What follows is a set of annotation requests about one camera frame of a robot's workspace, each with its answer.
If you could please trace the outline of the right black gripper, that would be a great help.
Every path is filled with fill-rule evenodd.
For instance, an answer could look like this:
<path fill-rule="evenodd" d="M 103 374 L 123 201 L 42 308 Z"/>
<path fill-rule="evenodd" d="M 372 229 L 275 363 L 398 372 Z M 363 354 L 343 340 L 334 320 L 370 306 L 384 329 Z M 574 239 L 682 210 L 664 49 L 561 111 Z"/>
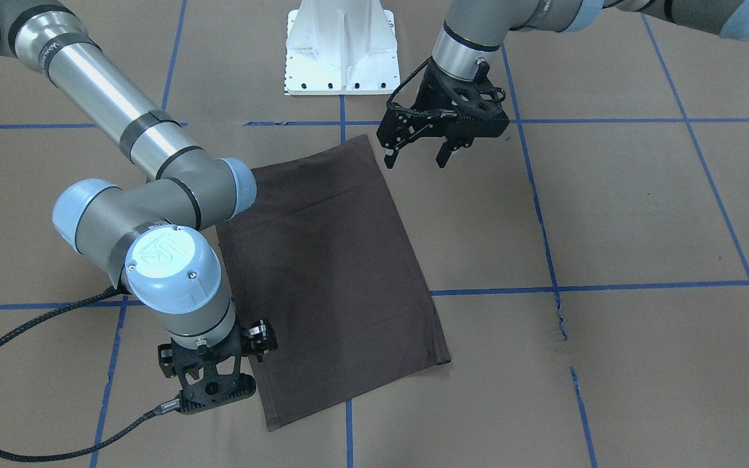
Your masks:
<path fill-rule="evenodd" d="M 261 319 L 252 327 L 236 326 L 218 344 L 188 349 L 171 340 L 157 347 L 159 367 L 166 378 L 178 378 L 175 398 L 157 406 L 158 414 L 177 411 L 195 414 L 250 398 L 256 393 L 253 376 L 241 373 L 241 359 L 276 350 L 278 341 L 270 323 Z"/>

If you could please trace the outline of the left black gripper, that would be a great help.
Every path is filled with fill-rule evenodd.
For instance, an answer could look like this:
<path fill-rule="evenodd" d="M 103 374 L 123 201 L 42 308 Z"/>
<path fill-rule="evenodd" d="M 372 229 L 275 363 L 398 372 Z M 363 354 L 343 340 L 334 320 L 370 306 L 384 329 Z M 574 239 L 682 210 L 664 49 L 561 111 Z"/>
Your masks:
<path fill-rule="evenodd" d="M 490 65 L 478 61 L 475 76 L 467 81 L 450 77 L 434 61 L 426 60 L 398 86 L 386 101 L 386 113 L 376 135 L 384 149 L 384 165 L 391 170 L 399 151 L 422 137 L 443 137 L 436 156 L 439 168 L 446 168 L 450 157 L 469 148 L 477 137 L 499 137 L 509 125 L 503 110 L 505 89 L 488 80 Z M 412 107 L 395 103 L 393 98 L 419 72 L 424 74 Z"/>

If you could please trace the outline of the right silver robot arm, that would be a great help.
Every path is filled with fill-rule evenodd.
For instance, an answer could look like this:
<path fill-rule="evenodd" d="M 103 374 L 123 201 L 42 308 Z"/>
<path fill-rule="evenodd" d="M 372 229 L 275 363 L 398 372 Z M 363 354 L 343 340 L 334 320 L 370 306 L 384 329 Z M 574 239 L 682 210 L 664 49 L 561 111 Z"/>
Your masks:
<path fill-rule="evenodd" d="M 0 57 L 13 57 L 68 96 L 148 183 L 123 190 L 102 179 L 68 187 L 53 208 L 60 236 L 155 312 L 169 332 L 165 376 L 181 390 L 166 411 L 196 413 L 253 396 L 241 358 L 276 348 L 264 320 L 240 325 L 225 274 L 202 230 L 256 200 L 237 158 L 213 158 L 104 54 L 57 1 L 0 1 Z"/>

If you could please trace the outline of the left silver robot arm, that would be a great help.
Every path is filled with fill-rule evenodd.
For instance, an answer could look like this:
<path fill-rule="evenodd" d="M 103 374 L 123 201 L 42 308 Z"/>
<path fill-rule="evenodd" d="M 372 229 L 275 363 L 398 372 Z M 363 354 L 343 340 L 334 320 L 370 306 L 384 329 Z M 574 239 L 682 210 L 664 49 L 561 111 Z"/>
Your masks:
<path fill-rule="evenodd" d="M 431 56 L 416 69 L 422 79 L 414 104 L 386 101 L 376 133 L 384 164 L 392 168 L 401 149 L 420 138 L 440 137 L 435 161 L 445 168 L 452 154 L 477 138 L 501 136 L 509 124 L 507 95 L 488 74 L 508 33 L 577 32 L 609 8 L 749 41 L 749 1 L 454 1 Z"/>

